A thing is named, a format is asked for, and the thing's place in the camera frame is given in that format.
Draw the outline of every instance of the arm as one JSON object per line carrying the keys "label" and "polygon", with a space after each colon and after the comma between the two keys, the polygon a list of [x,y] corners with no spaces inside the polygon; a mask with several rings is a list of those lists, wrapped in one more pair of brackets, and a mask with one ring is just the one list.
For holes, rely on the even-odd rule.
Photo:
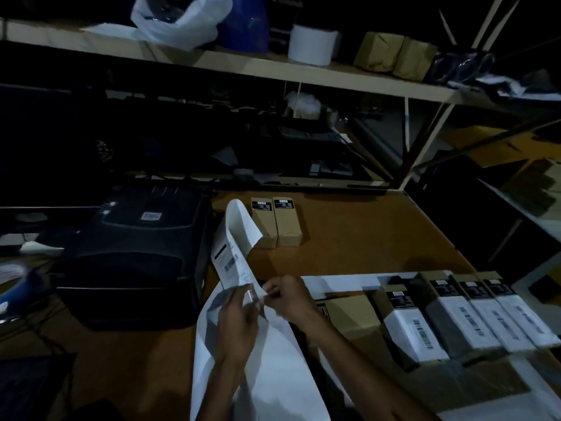
{"label": "arm", "polygon": [[242,308],[243,296],[250,288],[251,285],[237,288],[220,310],[216,362],[196,421],[229,419],[234,393],[243,380],[243,370],[257,337],[259,308]]}
{"label": "arm", "polygon": [[319,313],[302,279],[289,275],[273,278],[263,289],[269,294],[265,304],[318,345],[365,420],[439,419],[376,368]]}

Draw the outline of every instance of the desk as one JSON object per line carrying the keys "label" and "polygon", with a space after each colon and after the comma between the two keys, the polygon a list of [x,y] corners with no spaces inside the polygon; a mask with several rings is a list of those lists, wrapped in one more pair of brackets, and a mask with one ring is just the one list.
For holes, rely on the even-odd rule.
{"label": "desk", "polygon": [[[300,247],[253,250],[248,261],[258,279],[284,273],[342,275],[473,268],[422,211],[401,192],[384,196],[300,194],[294,199],[303,232]],[[270,192],[221,192],[214,208]],[[218,283],[209,267],[205,296]],[[42,329],[68,351],[77,352],[74,408],[102,397],[127,421],[188,419],[195,328],[156,332],[91,332],[67,310]],[[31,332],[0,343],[0,357],[48,352]],[[61,396],[49,420],[62,418]]]}

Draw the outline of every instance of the person's right hand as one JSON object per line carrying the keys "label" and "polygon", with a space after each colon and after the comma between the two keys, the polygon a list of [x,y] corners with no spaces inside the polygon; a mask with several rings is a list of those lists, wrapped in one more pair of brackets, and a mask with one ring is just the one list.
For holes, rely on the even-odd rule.
{"label": "person's right hand", "polygon": [[269,294],[265,304],[305,333],[310,324],[322,317],[302,278],[277,276],[269,279],[263,289]]}

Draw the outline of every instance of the white paper roll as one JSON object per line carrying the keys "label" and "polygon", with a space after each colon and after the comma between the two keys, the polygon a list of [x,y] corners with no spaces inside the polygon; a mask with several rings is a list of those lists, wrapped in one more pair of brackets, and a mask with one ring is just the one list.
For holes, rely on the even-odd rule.
{"label": "white paper roll", "polygon": [[327,66],[331,63],[337,31],[324,31],[293,25],[288,57],[293,61]]}

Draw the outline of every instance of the black printer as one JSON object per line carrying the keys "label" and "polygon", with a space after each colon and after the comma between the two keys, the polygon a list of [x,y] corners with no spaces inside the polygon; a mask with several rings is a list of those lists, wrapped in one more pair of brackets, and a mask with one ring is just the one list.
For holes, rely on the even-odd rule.
{"label": "black printer", "polygon": [[116,191],[53,268],[56,292],[94,330],[192,325],[212,243],[211,198],[196,186]]}

